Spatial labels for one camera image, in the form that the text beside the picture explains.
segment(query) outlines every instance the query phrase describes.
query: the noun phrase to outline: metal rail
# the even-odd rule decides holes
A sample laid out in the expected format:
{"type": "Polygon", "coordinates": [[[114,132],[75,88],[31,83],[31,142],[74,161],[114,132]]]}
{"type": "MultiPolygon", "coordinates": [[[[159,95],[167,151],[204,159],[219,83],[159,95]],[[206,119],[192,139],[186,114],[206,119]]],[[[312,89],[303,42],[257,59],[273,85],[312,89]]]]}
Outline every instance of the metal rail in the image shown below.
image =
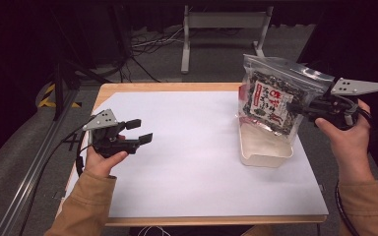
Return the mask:
{"type": "Polygon", "coordinates": [[[65,109],[63,109],[63,111],[61,112],[59,119],[51,123],[45,139],[42,142],[37,154],[35,155],[35,158],[31,164],[29,171],[27,172],[26,177],[21,182],[17,194],[13,198],[10,206],[8,207],[4,217],[0,222],[0,236],[9,235],[12,228],[14,227],[14,224],[17,221],[17,218],[20,215],[24,204],[26,203],[34,185],[36,184],[39,172],[44,167],[54,137],[57,134],[57,131],[60,129],[60,126],[67,115],[69,106],[74,102],[77,93],[77,90],[68,90],[64,104],[65,109]]]}

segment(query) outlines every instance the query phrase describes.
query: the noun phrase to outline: printed label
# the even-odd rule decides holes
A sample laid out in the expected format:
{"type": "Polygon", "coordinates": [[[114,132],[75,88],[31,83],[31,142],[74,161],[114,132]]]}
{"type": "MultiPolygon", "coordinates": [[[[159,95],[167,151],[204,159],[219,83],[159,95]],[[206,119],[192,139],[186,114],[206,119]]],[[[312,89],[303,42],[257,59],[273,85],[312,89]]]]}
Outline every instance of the printed label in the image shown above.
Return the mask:
{"type": "Polygon", "coordinates": [[[287,116],[286,104],[292,102],[293,95],[271,86],[256,82],[250,112],[279,127],[287,116]]]}

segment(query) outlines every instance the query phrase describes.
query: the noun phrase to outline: plastic bag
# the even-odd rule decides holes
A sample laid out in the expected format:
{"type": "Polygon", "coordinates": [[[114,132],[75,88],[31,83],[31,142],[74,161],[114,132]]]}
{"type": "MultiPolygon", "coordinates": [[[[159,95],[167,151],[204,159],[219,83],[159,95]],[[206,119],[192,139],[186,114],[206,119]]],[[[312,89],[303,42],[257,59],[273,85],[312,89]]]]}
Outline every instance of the plastic bag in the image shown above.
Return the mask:
{"type": "Polygon", "coordinates": [[[288,103],[309,105],[334,77],[282,58],[244,55],[239,117],[243,122],[284,136],[292,144],[302,116],[287,111],[288,103]]]}

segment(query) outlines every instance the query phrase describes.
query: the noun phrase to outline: white paper sheet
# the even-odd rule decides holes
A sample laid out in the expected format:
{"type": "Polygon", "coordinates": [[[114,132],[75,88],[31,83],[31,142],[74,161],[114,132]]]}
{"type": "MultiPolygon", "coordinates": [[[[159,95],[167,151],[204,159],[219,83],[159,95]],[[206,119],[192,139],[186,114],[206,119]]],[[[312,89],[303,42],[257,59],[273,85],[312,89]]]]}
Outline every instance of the white paper sheet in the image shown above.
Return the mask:
{"type": "MultiPolygon", "coordinates": [[[[122,132],[154,133],[112,169],[118,177],[110,217],[328,214],[299,138],[279,168],[240,161],[236,91],[121,92],[94,113],[141,119],[122,132]]],[[[77,181],[72,176],[67,195],[77,181]]]]}

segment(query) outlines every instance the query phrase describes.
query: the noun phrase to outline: metal frame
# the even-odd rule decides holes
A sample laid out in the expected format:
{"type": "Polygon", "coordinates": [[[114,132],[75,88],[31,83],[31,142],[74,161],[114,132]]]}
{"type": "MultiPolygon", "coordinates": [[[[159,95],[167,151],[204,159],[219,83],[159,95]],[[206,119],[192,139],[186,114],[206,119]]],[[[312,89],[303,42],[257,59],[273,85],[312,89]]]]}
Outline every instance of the metal frame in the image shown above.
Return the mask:
{"type": "MultiPolygon", "coordinates": [[[[77,95],[77,90],[69,90],[67,97],[65,99],[64,107],[69,107],[77,95]]],[[[54,137],[57,134],[60,126],[67,115],[68,109],[62,109],[57,120],[53,121],[51,124],[38,153],[31,164],[31,167],[26,174],[26,177],[21,182],[17,194],[13,198],[10,206],[8,207],[4,217],[0,222],[0,235],[9,235],[11,233],[14,224],[16,223],[18,216],[23,209],[24,204],[30,196],[30,193],[34,186],[37,184],[40,171],[45,165],[45,162],[50,155],[51,145],[53,143],[54,137]]]]}
{"type": "Polygon", "coordinates": [[[182,55],[182,74],[189,73],[190,41],[189,29],[191,28],[250,28],[262,29],[259,40],[253,41],[257,56],[264,57],[263,43],[272,17],[273,7],[268,7],[266,12],[190,12],[185,6],[184,12],[184,44],[182,55]]]}

